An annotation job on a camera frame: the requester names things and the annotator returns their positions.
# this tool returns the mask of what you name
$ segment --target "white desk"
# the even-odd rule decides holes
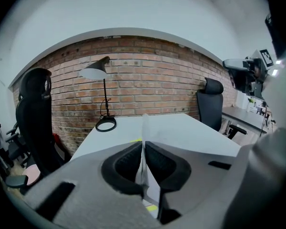
[[[233,108],[233,107],[226,107],[223,108],[223,118],[236,123],[237,125],[241,125],[244,128],[260,135],[261,128],[263,125],[264,117],[255,114],[252,112],[247,112],[241,108]]]
[[[115,119],[117,127],[110,132],[102,133],[94,128],[72,159],[142,138],[142,116]],[[148,117],[148,122],[148,141],[227,156],[236,156],[240,149],[237,143],[186,114],[152,115]]]

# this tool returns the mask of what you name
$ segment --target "brick wall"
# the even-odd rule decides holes
[[[195,93],[203,88],[205,77],[224,85],[224,106],[235,102],[227,71],[181,45],[129,36],[81,41],[33,65],[52,72],[53,132],[72,153],[99,120],[104,100],[102,81],[79,77],[79,70],[104,56],[111,58],[106,88],[112,115],[186,113],[199,119]],[[13,86],[15,104],[18,87],[19,81]]]

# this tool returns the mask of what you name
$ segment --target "chair armrest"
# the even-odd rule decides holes
[[[234,130],[236,130],[236,131],[238,131],[238,132],[240,132],[240,133],[242,133],[242,134],[245,134],[245,135],[247,134],[247,131],[245,131],[244,129],[242,129],[242,128],[236,126],[236,125],[229,125],[229,127],[234,129]]]
[[[17,130],[17,127],[16,128],[13,128],[13,129],[11,129],[11,130],[9,130],[7,133],[6,133],[6,135],[8,135],[8,134],[10,134],[10,133],[15,133],[16,132],[16,130]]]
[[[26,175],[22,176],[9,176],[5,179],[5,184],[11,188],[21,188],[25,187],[28,183],[28,177]]]
[[[5,139],[5,142],[10,142],[11,140],[14,140],[14,139],[16,139],[16,138],[18,138],[18,133],[15,133],[15,134],[13,134],[13,135],[11,135],[10,137],[8,137],[8,138],[6,138]]]

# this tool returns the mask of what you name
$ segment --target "black desk lamp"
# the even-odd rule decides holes
[[[109,114],[108,100],[107,100],[107,95],[106,95],[105,78],[107,77],[107,73],[105,70],[105,64],[109,63],[109,61],[110,61],[110,58],[108,56],[106,56],[106,57],[100,59],[97,62],[94,62],[93,64],[89,65],[88,67],[86,67],[85,69],[82,69],[80,71],[80,76],[82,76],[82,77],[85,77],[85,78],[91,79],[91,80],[103,80],[103,82],[104,82],[105,106],[106,106],[107,113],[104,115],[101,114],[99,122],[96,123],[95,129],[99,132],[109,132],[116,127],[116,121],[115,121],[113,115],[110,116],[110,114]],[[104,124],[104,123],[112,123],[113,127],[109,128],[107,130],[99,129],[99,126],[101,124]]]

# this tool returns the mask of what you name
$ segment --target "lamp base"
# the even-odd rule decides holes
[[[107,129],[107,130],[101,130],[99,129],[98,127],[104,123],[112,123],[113,124],[113,127]],[[109,117],[109,116],[104,116],[102,119],[99,120],[98,123],[96,123],[95,125],[95,129],[98,131],[98,132],[109,132],[109,131],[112,131],[114,128],[116,127],[116,120],[115,118],[113,117]]]

